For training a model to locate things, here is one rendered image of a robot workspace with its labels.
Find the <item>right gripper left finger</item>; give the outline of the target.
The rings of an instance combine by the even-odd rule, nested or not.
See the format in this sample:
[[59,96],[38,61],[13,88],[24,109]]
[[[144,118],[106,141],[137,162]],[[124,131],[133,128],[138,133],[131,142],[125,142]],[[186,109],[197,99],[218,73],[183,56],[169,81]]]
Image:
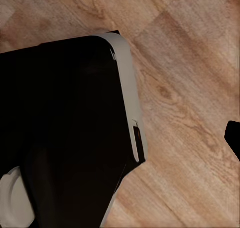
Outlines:
[[25,141],[25,137],[21,121],[0,126],[0,180]]

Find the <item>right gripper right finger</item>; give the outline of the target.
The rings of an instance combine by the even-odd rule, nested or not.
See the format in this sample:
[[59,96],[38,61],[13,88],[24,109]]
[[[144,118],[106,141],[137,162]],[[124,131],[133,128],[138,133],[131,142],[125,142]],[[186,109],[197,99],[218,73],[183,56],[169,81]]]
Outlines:
[[224,138],[240,160],[240,122],[229,121]]

